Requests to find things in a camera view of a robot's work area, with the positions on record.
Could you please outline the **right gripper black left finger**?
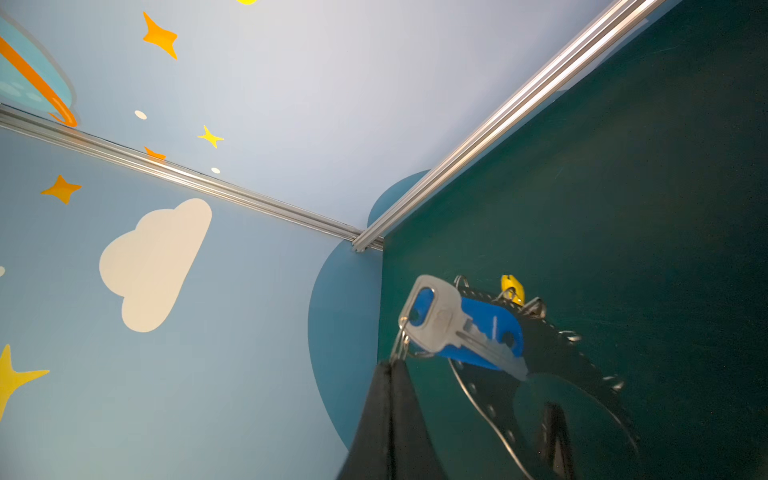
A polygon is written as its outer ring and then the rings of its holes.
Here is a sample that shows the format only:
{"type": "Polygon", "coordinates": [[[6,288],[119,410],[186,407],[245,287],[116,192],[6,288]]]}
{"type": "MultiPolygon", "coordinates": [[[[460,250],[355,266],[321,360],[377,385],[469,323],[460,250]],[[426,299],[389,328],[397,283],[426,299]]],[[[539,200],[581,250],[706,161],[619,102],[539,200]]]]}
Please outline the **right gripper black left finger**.
{"type": "Polygon", "coordinates": [[[390,479],[391,430],[391,364],[384,361],[374,370],[352,446],[337,479],[390,479]]]}

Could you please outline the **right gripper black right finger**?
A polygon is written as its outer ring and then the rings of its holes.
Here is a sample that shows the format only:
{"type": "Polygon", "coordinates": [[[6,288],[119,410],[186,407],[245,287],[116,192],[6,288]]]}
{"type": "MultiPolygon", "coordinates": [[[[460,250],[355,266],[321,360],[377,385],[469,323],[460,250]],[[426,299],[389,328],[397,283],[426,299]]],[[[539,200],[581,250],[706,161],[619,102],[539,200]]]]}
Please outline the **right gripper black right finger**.
{"type": "Polygon", "coordinates": [[[392,478],[446,479],[403,360],[391,364],[392,478]]]}

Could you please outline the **grey ring-shaped metal plate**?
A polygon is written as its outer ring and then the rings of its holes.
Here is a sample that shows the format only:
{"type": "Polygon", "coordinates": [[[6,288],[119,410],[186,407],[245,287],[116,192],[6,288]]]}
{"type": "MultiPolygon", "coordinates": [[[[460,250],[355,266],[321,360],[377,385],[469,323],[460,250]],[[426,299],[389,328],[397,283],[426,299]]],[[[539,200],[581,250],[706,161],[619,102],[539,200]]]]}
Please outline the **grey ring-shaped metal plate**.
{"type": "Polygon", "coordinates": [[[503,445],[522,479],[644,479],[639,436],[621,403],[623,380],[605,375],[578,348],[581,337],[546,317],[534,298],[455,286],[467,301],[498,307],[519,322],[526,379],[453,359],[457,383],[503,445]]]}

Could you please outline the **blue key tag with key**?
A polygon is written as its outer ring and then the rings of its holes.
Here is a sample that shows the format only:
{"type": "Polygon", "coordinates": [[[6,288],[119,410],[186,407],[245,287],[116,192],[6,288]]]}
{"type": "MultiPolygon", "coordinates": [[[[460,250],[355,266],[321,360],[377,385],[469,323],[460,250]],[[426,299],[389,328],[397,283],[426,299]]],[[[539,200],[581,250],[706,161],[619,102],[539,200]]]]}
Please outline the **blue key tag with key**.
{"type": "Polygon", "coordinates": [[[515,314],[472,300],[442,279],[417,277],[399,327],[400,338],[426,354],[500,370],[519,381],[528,379],[523,330],[515,314]]]}

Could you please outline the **yellow key tag with ring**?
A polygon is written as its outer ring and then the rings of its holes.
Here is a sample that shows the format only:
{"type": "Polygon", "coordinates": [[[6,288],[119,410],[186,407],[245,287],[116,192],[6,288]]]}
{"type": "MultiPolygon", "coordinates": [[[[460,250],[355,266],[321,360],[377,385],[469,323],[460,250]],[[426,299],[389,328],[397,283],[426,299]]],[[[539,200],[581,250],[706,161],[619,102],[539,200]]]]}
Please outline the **yellow key tag with ring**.
{"type": "Polygon", "coordinates": [[[500,279],[501,292],[497,300],[505,300],[520,307],[524,306],[525,290],[520,281],[513,275],[502,275],[500,279]]]}

